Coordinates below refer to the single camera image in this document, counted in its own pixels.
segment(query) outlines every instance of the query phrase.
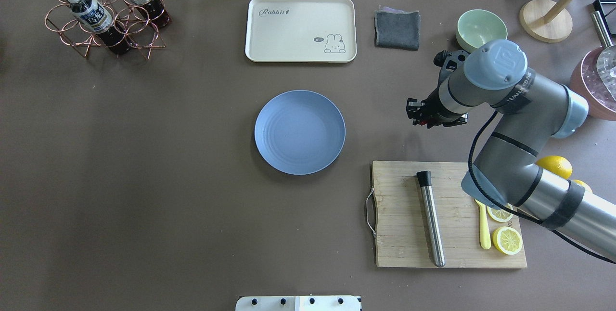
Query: black cable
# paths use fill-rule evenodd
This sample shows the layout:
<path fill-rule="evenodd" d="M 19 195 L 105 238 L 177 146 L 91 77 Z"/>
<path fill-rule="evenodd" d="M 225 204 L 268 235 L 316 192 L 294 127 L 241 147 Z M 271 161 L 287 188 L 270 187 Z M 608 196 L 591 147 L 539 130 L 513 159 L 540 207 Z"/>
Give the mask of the black cable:
<path fill-rule="evenodd" d="M 471 149 L 470 149 L 469 154 L 468 154 L 468 173 L 471 176 L 471 179 L 473 179 L 473 183 L 475 184 L 475 187 L 477 187 L 479 192 L 484 197 L 486 197 L 486 199 L 491 201 L 493 204 L 495 204 L 496 206 L 502 208 L 502 210 L 505 210 L 506 212 L 509 212 L 510 214 L 517 215 L 518 217 L 521 217 L 522 219 L 526 219 L 526 220 L 531 221 L 532 223 L 536 223 L 536 224 L 541 225 L 542 221 L 540 221 L 538 219 L 535 219 L 533 217 L 530 217 L 530 216 L 528 216 L 526 214 L 522 214 L 521 212 L 517 212 L 515 210 L 511 210 L 510 208 L 508 208 L 508 207 L 500 204 L 499 202 L 495 201 L 495 199 L 493 197 L 491 197 L 484 190 L 484 188 L 482 188 L 482 186 L 477 181 L 477 177 L 475 176 L 475 171 L 473 170 L 473 154 L 475 153 L 475 147 L 477 146 L 477 141 L 479 140 L 479 136 L 481 136 L 482 133 L 484 133 L 486 128 L 491 124 L 491 122 L 494 120 L 494 118 L 496 116 L 497 116 L 497 112 L 495 111 L 492 114 L 492 116 L 490 116 L 490 118 L 488 118 L 486 123 L 484 123 L 484 125 L 479 129 L 479 131 L 477 132 L 477 135 L 475 135 L 475 138 L 473 139 L 473 143 L 471 144 Z M 593 256 L 594 258 L 601 259 L 601 260 L 603 260 L 605 262 L 608 262 L 608 263 L 616 264 L 616 262 L 614 262 L 613 260 L 611 260 L 609 258 L 606 258 L 604 256 L 601 256 L 600 254 L 597 254 L 596 252 L 592 252 L 591 250 L 589 250 L 589 249 L 579 245 L 578 243 L 574 242 L 572 239 L 568 238 L 567 236 L 565 236 L 564 234 L 562 234 L 558 230 L 552 230 L 551 232 L 556 234 L 556 236 L 558 236 L 559 238 L 563 239 L 564 241 L 566 241 L 570 245 L 574 246 L 575 248 L 581 250 L 582 252 L 584 252 L 586 254 L 589 254 L 590 256 Z"/>

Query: blue plate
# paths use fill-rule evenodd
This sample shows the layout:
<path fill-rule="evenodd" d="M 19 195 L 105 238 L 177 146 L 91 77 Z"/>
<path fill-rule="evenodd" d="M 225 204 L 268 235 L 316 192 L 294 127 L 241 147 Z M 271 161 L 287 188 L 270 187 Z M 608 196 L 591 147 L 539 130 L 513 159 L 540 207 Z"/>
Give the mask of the blue plate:
<path fill-rule="evenodd" d="M 345 136 L 345 120 L 336 105 L 305 90 L 275 96 L 255 124 L 255 142 L 263 158 L 291 175 L 329 166 L 343 149 Z"/>

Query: bottle rack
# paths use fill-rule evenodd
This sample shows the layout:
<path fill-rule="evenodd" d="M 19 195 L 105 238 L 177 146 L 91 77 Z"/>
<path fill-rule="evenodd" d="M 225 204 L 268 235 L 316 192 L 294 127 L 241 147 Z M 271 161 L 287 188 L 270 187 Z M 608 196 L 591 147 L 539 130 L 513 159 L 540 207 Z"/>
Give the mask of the bottle rack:
<path fill-rule="evenodd" d="M 88 57 L 91 48 L 114 46 L 105 46 L 94 33 L 86 30 L 70 13 L 67 1 L 58 1 L 60 4 L 46 13 L 45 26 L 48 30 L 57 33 L 64 45 L 70 46 L 84 58 Z M 114 17 L 114 23 L 110 28 L 115 28 L 115 22 L 121 24 L 125 29 L 124 32 L 118 31 L 124 35 L 122 40 L 125 39 L 130 47 L 139 50 L 145 60 L 150 59 L 152 50 L 167 46 L 160 35 L 158 26 L 152 23 L 152 20 L 158 16 L 149 16 L 145 8 L 130 4 L 127 0 L 99 0 L 99 2 Z"/>

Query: yellow spoon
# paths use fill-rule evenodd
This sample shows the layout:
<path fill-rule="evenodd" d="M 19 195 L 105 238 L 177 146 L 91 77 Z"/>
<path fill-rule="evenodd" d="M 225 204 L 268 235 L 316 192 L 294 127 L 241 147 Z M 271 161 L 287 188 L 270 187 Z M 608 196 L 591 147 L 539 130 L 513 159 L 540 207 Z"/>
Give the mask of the yellow spoon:
<path fill-rule="evenodd" d="M 490 228 L 488 228 L 486 205 L 477 199 L 475 199 L 475 202 L 479 205 L 479 243 L 481 243 L 482 249 L 490 249 L 492 243 L 490 242 Z"/>

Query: towel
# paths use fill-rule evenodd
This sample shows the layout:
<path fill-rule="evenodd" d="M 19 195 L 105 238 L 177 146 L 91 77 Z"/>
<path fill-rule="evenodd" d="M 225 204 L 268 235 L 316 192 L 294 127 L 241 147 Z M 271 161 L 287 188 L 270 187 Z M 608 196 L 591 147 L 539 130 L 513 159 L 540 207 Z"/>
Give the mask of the towel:
<path fill-rule="evenodd" d="M 375 43 L 381 48 L 397 48 L 416 51 L 420 48 L 419 11 L 411 13 L 383 7 L 374 11 Z"/>

